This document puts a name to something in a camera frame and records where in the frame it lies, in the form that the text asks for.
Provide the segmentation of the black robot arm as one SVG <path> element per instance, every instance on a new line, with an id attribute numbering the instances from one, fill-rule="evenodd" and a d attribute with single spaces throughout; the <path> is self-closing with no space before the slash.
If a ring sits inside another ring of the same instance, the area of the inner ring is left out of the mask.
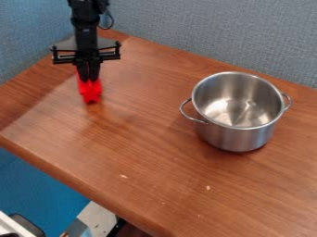
<path id="1" fill-rule="evenodd" d="M 96 82 L 100 64 L 120 58 L 120 42 L 97 36 L 100 15 L 107 12 L 108 0 L 67 0 L 67 3 L 73 35 L 51 46 L 52 62 L 73 64 L 79 80 Z"/>

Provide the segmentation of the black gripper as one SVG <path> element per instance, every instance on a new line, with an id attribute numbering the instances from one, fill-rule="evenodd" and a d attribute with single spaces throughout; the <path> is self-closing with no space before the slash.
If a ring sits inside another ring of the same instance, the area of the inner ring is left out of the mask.
<path id="1" fill-rule="evenodd" d="M 79 79 L 83 82 L 88 78 L 91 81 L 96 81 L 99 79 L 100 63 L 120 58 L 120 46 L 119 41 L 100 36 L 92 37 L 89 40 L 81 40 L 77 44 L 76 38 L 72 36 L 49 47 L 52 62 L 55 64 L 73 64 Z M 89 60 L 89 75 L 85 60 Z"/>

